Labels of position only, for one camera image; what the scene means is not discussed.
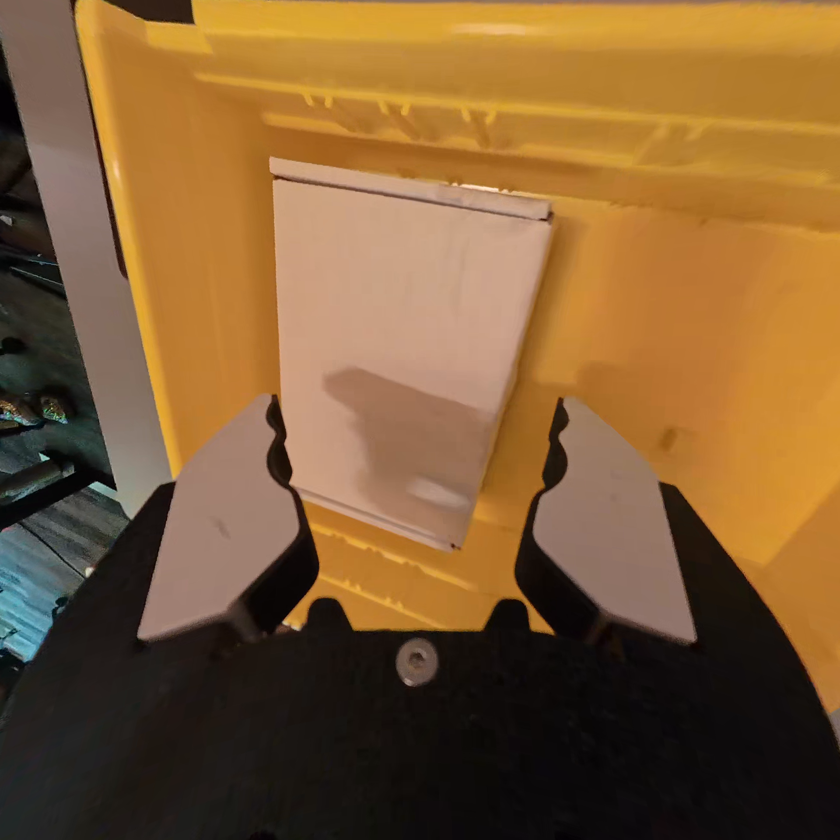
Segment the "white cardboard box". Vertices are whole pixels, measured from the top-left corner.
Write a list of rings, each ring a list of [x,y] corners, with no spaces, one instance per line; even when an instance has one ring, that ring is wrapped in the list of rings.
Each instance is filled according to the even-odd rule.
[[[293,486],[459,549],[518,376],[551,201],[279,157],[269,172]]]

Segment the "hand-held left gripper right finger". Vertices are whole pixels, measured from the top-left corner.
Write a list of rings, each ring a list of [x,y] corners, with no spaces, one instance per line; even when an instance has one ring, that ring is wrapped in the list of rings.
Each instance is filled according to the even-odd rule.
[[[676,541],[648,462],[571,396],[558,400],[548,440],[514,565],[524,599],[558,637],[599,644],[628,628],[694,645]]]

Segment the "yellow plastic bin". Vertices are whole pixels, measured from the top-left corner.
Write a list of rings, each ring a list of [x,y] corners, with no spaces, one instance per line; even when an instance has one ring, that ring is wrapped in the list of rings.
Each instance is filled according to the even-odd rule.
[[[171,472],[280,387],[270,157],[552,203],[476,518],[308,505],[358,628],[477,627],[557,398],[679,488],[838,709],[838,4],[78,2]]]

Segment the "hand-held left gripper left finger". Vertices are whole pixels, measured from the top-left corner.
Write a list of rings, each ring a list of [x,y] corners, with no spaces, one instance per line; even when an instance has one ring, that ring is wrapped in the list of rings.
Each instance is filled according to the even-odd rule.
[[[260,395],[177,477],[138,639],[157,643],[223,625],[272,635],[310,592],[319,557],[291,486],[277,395]]]

